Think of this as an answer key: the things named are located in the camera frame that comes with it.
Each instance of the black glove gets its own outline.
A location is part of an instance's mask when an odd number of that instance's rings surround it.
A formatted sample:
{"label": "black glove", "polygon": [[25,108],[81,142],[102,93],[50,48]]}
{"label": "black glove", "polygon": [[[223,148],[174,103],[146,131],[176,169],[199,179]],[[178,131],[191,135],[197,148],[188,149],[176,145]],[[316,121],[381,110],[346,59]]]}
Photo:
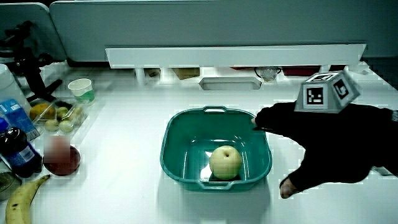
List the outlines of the black glove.
{"label": "black glove", "polygon": [[295,102],[276,103],[263,108],[255,122],[258,128],[305,148],[300,167],[287,177],[298,191],[326,182],[359,182],[372,166],[398,174],[397,111],[356,104],[338,114],[295,112],[294,108]]}

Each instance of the small paper cup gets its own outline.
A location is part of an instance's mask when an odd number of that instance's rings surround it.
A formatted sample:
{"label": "small paper cup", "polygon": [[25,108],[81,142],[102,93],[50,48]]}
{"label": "small paper cup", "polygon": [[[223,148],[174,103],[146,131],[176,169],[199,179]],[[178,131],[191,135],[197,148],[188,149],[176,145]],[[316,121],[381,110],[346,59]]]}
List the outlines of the small paper cup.
{"label": "small paper cup", "polygon": [[91,103],[94,100],[93,85],[91,80],[87,78],[70,82],[68,89],[79,103]]}

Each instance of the banana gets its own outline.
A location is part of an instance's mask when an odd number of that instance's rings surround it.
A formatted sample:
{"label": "banana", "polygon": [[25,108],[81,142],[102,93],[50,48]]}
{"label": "banana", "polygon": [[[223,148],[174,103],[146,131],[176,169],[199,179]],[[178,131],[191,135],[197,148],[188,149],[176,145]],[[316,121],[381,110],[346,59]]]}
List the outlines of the banana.
{"label": "banana", "polygon": [[30,224],[30,204],[39,189],[50,175],[45,175],[35,181],[18,187],[8,199],[6,207],[7,224]]}

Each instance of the white bottle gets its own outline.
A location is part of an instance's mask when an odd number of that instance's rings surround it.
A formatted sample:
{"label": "white bottle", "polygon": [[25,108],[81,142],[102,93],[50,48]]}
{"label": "white bottle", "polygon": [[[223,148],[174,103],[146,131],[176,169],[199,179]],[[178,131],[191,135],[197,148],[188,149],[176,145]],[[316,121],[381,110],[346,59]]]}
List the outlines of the white bottle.
{"label": "white bottle", "polygon": [[29,115],[32,108],[26,100],[26,96],[15,81],[14,75],[7,65],[0,64],[0,103],[9,99],[15,99]]}

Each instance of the teal plastic basin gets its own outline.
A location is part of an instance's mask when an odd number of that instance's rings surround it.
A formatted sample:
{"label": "teal plastic basin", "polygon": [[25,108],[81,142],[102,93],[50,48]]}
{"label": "teal plastic basin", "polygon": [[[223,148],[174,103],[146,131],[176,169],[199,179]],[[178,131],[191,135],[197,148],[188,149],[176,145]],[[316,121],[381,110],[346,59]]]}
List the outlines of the teal plastic basin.
{"label": "teal plastic basin", "polygon": [[[271,170],[264,131],[252,130],[253,114],[224,106],[205,106],[176,114],[167,126],[160,152],[163,171],[187,190],[248,190]],[[211,153],[233,146],[242,156],[238,176],[220,180],[210,170]]]}

